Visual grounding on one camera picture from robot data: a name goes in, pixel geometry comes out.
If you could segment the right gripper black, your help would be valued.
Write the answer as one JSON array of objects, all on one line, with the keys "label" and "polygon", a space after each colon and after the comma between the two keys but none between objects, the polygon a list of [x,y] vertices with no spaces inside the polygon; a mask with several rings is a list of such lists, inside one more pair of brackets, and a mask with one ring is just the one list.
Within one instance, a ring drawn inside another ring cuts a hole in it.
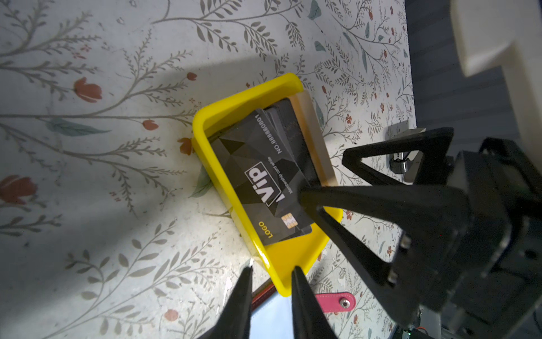
[{"label": "right gripper black", "polygon": [[[348,148],[342,164],[373,186],[303,189],[300,203],[397,323],[445,312],[464,338],[507,338],[541,303],[541,174],[509,140],[462,152],[454,129]],[[387,155],[395,174],[363,163]]]}]

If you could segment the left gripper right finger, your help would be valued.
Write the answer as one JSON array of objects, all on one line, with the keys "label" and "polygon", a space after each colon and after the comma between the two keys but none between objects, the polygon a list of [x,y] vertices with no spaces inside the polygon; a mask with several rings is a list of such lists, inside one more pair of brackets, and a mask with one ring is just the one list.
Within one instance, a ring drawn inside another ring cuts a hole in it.
[{"label": "left gripper right finger", "polygon": [[337,338],[299,266],[292,271],[292,312],[295,339]]}]

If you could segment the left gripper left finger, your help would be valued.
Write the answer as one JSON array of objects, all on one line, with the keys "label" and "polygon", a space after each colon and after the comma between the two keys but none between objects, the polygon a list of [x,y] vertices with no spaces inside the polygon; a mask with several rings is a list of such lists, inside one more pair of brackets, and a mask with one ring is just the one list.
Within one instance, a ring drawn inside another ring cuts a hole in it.
[{"label": "left gripper left finger", "polygon": [[249,338],[251,328],[253,268],[245,267],[214,325],[200,338]]}]

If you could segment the yellow plastic card tray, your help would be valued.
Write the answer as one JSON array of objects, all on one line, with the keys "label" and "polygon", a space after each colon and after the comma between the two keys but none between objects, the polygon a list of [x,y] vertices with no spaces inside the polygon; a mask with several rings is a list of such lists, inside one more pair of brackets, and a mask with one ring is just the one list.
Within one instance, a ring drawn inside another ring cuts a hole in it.
[{"label": "yellow plastic card tray", "polygon": [[288,73],[200,109],[193,147],[248,248],[279,294],[308,272],[328,237],[299,203],[337,178],[310,94]]}]

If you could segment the black VIP credit card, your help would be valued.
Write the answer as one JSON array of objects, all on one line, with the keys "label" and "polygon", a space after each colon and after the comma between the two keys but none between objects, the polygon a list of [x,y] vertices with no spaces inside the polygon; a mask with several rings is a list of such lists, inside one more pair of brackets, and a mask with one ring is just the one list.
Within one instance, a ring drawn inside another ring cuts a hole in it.
[{"label": "black VIP credit card", "polygon": [[311,185],[265,110],[210,137],[217,159],[263,245],[311,234],[298,194]]}]

